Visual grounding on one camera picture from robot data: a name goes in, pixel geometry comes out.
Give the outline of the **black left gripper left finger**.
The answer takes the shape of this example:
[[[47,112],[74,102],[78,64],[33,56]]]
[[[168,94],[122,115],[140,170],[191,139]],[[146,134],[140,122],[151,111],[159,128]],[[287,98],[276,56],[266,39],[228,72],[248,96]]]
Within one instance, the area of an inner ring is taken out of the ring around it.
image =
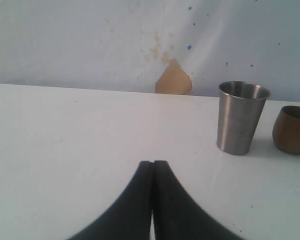
[[[154,164],[141,161],[116,201],[72,240],[148,240]]]

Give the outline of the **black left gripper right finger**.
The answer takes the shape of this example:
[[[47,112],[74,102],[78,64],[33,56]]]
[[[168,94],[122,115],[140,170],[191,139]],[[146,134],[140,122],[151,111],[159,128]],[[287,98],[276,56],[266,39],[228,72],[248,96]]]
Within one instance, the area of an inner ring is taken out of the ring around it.
[[[157,240],[236,240],[186,192],[167,161],[154,162],[154,234]]]

